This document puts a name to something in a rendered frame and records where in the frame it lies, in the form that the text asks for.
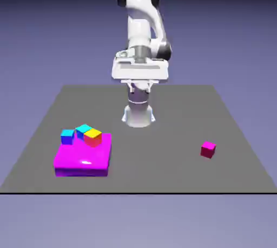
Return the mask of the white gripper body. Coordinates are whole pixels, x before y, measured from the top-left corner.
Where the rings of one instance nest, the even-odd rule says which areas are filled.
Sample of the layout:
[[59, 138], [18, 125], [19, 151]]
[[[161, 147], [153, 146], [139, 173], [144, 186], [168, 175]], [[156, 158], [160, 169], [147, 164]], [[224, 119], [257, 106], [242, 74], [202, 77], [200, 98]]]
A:
[[169, 63], [166, 60], [146, 58], [146, 63], [136, 63], [133, 57], [116, 57], [111, 76], [116, 80], [158, 80], [168, 79]]

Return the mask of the small orange cube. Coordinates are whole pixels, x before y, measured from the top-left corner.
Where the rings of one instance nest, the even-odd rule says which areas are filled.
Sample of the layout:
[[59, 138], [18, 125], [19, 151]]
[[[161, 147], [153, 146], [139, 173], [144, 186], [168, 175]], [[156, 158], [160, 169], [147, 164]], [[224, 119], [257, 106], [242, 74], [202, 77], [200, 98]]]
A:
[[102, 143], [102, 132], [97, 129], [90, 129], [84, 133], [84, 142], [90, 147], [96, 147]]

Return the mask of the small blue cube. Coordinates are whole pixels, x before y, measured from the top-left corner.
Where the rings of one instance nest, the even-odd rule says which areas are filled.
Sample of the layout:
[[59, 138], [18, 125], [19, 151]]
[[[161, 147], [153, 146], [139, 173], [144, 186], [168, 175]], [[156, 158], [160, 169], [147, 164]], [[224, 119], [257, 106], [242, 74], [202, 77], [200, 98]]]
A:
[[61, 132], [61, 144], [72, 145], [74, 142], [75, 130], [63, 129]]
[[77, 135], [77, 137], [78, 137], [79, 139], [84, 140], [84, 134], [85, 134], [87, 131], [91, 130], [91, 129], [92, 129], [92, 127], [90, 127], [89, 125], [87, 125], [87, 124], [82, 124], [82, 125], [80, 125], [80, 126], [78, 126], [78, 127], [75, 128], [76, 135]]

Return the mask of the small magenta cube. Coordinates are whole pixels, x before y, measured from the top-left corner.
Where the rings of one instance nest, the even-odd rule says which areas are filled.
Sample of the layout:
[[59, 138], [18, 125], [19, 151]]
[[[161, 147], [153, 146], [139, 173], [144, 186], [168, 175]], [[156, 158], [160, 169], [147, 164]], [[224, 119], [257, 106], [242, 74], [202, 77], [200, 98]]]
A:
[[200, 155], [205, 158], [211, 159], [215, 154], [215, 150], [216, 150], [215, 143], [205, 141], [201, 146]]

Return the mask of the large magenta box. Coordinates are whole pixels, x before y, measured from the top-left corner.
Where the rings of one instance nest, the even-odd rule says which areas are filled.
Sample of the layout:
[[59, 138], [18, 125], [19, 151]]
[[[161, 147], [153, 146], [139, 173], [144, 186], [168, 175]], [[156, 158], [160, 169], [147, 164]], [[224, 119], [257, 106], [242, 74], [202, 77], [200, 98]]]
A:
[[111, 155], [111, 134], [102, 134], [102, 143], [88, 146], [75, 138], [73, 144], [60, 144], [53, 160], [57, 177], [106, 177]]

